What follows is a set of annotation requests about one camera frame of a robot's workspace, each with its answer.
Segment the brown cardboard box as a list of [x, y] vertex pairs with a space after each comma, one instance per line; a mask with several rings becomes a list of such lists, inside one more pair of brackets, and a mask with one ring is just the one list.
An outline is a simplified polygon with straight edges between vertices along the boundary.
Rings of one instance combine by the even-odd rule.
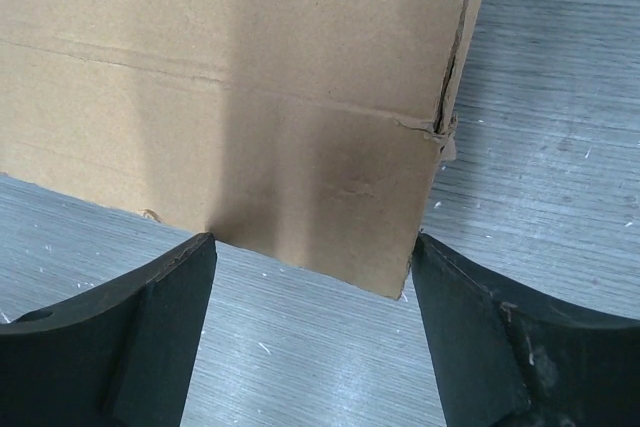
[[1, 0], [1, 170], [398, 299], [482, 0]]

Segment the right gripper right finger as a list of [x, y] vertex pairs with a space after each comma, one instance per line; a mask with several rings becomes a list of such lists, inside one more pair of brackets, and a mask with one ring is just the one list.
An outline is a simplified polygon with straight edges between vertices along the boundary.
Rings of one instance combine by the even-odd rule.
[[537, 291], [425, 233], [413, 284], [447, 425], [638, 425], [638, 320]]

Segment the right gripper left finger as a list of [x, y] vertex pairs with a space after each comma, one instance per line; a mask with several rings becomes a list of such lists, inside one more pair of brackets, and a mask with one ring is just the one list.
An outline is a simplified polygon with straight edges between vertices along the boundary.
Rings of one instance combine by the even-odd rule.
[[180, 425], [215, 269], [201, 233], [2, 325], [2, 425]]

